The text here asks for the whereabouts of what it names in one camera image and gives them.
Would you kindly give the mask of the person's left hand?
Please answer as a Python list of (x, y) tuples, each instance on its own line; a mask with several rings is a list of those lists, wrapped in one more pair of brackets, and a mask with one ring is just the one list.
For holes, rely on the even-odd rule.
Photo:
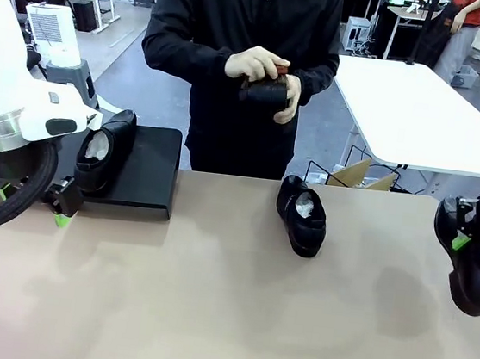
[(287, 87), (287, 101), (289, 106), (285, 108), (285, 110), (281, 110), (274, 114), (273, 119), (275, 123), (284, 125), (289, 123), (294, 118), (300, 95), (302, 92), (301, 81), (299, 77), (293, 76), (292, 74), (288, 74), (285, 76), (286, 79), (286, 87)]

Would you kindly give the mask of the person's right hand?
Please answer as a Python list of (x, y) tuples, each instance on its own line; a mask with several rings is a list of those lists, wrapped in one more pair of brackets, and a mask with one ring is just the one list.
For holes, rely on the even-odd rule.
[(289, 67), (290, 62), (262, 46), (254, 46), (241, 53), (232, 54), (224, 65), (225, 74), (230, 78), (247, 77), (250, 82), (264, 78), (277, 78), (278, 67)]

